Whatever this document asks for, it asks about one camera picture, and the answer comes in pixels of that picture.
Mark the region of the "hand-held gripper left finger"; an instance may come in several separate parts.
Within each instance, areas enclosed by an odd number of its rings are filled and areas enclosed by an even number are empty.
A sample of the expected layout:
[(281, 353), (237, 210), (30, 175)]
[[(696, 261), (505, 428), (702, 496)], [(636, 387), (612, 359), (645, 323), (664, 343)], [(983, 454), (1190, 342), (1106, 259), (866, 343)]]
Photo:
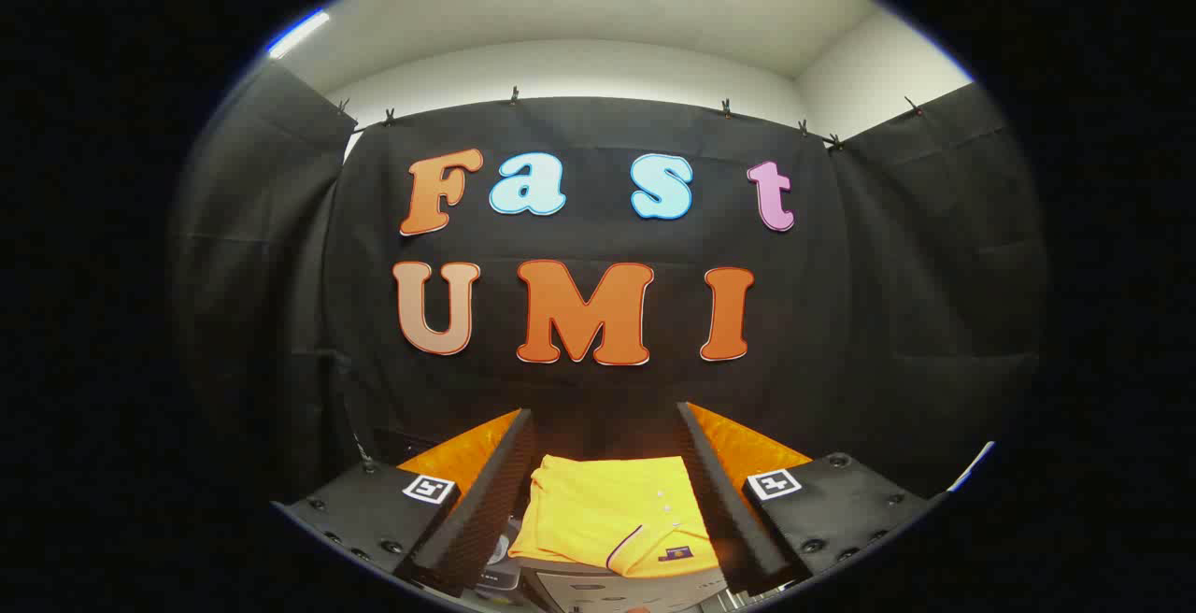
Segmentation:
[(478, 583), (527, 478), (529, 407), (294, 409), (271, 427), (274, 505), (324, 548), (409, 588)]

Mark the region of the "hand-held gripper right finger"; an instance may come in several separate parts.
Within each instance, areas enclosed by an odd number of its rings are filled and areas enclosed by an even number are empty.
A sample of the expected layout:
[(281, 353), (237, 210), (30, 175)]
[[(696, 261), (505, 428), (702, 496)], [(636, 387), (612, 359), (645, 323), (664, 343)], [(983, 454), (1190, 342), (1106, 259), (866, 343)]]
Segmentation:
[(804, 456), (691, 403), (676, 404), (676, 442), (731, 591), (808, 589), (935, 511), (858, 456)]

